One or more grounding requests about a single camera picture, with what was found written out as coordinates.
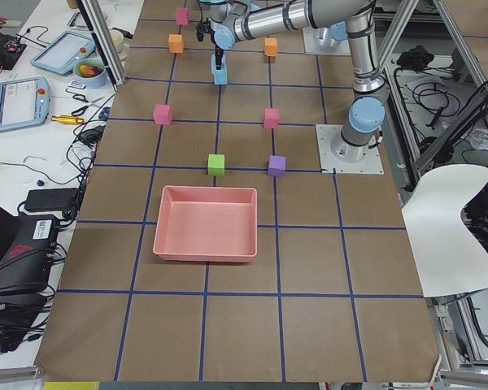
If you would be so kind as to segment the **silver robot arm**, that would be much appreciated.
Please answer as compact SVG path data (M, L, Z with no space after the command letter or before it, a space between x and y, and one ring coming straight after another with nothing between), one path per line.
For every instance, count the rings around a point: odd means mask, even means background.
M377 57L374 1L282 1L260 8L252 1L198 1L209 7L210 16L196 25L198 41L205 36L215 46L216 68L222 57L237 43L272 36L306 27L331 28L344 23L355 82L355 100L342 129L330 142L331 151L340 160L357 163L366 154L369 142L386 115L381 91L386 86L380 76Z

